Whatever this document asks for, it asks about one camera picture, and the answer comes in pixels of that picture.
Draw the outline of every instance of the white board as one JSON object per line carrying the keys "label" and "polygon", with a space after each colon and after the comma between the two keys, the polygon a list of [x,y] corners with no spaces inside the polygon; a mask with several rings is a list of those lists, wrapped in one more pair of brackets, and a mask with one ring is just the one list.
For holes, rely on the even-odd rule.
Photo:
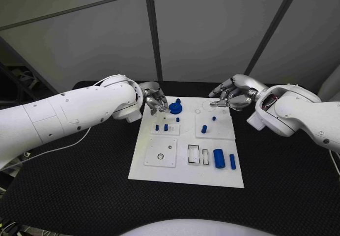
{"label": "white board", "polygon": [[[168,103],[175,102],[177,98],[182,106],[182,111],[177,115],[157,113],[157,116],[151,116],[149,108],[145,106],[128,178],[243,188],[229,108],[210,108],[207,104],[217,101],[214,98],[167,97]],[[204,134],[195,133],[195,130],[201,130],[201,123],[207,126],[206,138]],[[188,145],[198,146],[200,163],[194,165],[188,163]],[[214,149],[223,150],[223,169],[214,167]],[[203,160],[207,159],[203,158],[203,150],[208,153],[208,165],[203,164]],[[234,170],[230,168],[230,154],[234,155]]]}

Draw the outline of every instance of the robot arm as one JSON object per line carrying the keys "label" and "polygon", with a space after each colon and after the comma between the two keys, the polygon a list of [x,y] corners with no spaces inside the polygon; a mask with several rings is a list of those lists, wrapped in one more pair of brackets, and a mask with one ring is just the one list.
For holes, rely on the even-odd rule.
{"label": "robot arm", "polygon": [[87,129],[109,116],[128,122],[138,120],[142,100],[151,114],[168,112],[158,83],[138,85],[118,74],[105,78],[99,86],[0,110],[0,168],[23,152]]}
{"label": "robot arm", "polygon": [[260,130],[265,126],[280,136],[289,137],[302,129],[315,144],[340,152],[340,102],[321,102],[315,94],[295,85],[267,88],[246,75],[234,75],[210,92],[220,92],[211,107],[240,110],[255,102],[255,112],[247,123]]}

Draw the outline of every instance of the small white base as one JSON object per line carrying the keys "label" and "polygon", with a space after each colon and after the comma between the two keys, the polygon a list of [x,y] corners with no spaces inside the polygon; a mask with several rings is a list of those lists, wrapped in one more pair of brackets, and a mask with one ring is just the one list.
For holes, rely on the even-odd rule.
{"label": "small white base", "polygon": [[[157,116],[151,116],[149,108],[145,106],[128,178],[243,188],[229,108],[210,108],[208,103],[217,101],[213,98],[167,97],[168,103],[175,102],[177,98],[182,106],[182,111],[177,115],[157,113]],[[164,131],[164,124],[172,127],[170,132]],[[197,132],[203,124],[207,126],[207,135]],[[188,163],[188,145],[198,146],[200,163],[194,165]],[[223,150],[223,169],[214,167],[214,149]],[[207,157],[203,156],[203,150],[207,150]],[[159,153],[167,154],[162,159],[157,158]],[[229,154],[234,155],[234,170],[230,169]],[[208,160],[208,165],[203,164],[204,159]]]}

